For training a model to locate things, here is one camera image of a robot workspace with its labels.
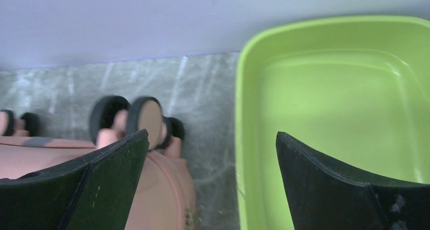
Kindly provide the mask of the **pink hard-shell suitcase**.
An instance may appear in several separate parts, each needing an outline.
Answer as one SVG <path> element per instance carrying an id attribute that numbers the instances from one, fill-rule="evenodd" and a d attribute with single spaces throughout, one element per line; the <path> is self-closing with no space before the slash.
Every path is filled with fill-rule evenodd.
<path id="1" fill-rule="evenodd" d="M 105 96 L 90 141 L 39 137 L 1 111 L 1 229 L 196 229 L 183 123 L 154 97 Z"/>

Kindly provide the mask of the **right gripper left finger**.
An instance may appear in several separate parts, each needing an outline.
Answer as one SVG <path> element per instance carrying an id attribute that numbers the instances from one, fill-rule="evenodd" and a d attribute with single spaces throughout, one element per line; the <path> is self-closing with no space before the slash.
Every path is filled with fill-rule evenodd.
<path id="1" fill-rule="evenodd" d="M 124 229 L 146 131 L 100 149 L 1 146 L 1 229 Z"/>

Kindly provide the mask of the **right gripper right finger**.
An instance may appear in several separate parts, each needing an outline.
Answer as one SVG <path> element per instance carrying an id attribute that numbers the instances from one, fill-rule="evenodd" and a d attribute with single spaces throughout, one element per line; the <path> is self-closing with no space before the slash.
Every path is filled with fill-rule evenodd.
<path id="1" fill-rule="evenodd" d="M 278 132 L 295 229 L 429 229 L 429 185 L 359 169 Z"/>

